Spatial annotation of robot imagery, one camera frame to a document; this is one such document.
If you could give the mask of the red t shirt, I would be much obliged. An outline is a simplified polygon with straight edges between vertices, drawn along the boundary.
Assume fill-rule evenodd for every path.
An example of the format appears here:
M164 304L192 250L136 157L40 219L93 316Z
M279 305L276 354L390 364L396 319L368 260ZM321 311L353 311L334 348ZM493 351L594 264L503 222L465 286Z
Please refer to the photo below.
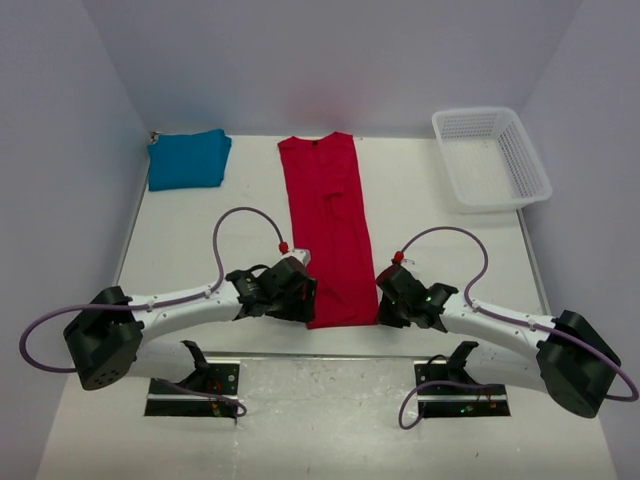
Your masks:
M294 245L317 279L311 329L370 326L377 287L353 136L334 132L278 143Z

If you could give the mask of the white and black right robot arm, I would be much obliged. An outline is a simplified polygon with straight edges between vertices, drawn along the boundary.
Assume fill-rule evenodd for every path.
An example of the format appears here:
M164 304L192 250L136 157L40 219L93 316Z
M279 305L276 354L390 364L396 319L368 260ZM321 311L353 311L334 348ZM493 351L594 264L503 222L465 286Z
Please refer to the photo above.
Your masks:
M399 264L376 279L382 292L378 323L415 325L465 336L446 368L448 385L467 393L478 384L504 384L548 394L565 410L597 415L621 361L580 314L526 315L468 302L456 288L425 287Z

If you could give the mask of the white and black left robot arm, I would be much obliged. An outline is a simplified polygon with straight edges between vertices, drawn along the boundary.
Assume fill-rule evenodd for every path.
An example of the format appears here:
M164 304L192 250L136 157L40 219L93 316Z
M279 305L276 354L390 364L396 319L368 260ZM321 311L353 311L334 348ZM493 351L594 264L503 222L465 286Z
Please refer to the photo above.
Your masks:
M127 296L119 287L103 290L63 331L81 386L95 391L140 376L198 392L208 369L197 344L162 344L160 337L261 316L310 323L317 281L307 270L309 262L309 251L295 249L260 274L235 270L218 284L195 289L154 296Z

